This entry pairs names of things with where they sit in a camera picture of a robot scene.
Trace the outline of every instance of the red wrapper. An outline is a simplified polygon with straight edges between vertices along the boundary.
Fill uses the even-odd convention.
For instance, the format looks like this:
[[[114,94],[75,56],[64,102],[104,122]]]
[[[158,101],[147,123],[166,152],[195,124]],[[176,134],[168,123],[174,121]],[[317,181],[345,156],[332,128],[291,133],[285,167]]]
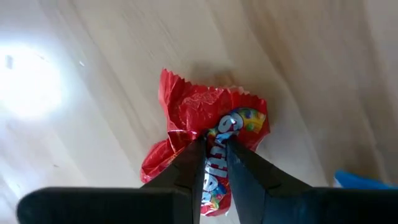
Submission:
[[[241,88],[192,85],[166,69],[160,76],[159,101],[167,118],[168,138],[152,146],[142,163],[141,180],[152,180],[204,134],[207,159],[201,214],[225,213],[231,205],[231,189],[223,141],[235,134],[255,151],[269,133],[266,101],[243,93]]]

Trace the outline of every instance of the wooden surface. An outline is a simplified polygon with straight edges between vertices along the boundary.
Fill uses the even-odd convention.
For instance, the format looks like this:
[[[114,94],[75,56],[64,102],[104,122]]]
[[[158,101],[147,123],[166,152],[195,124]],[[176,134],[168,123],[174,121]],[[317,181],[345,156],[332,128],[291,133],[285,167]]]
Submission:
[[[0,105],[0,223],[44,186],[139,187],[165,138],[160,71],[268,101],[258,153],[312,185],[344,169],[398,183],[395,0],[0,0],[0,45],[54,64],[62,104]],[[203,223],[239,223],[227,217]]]

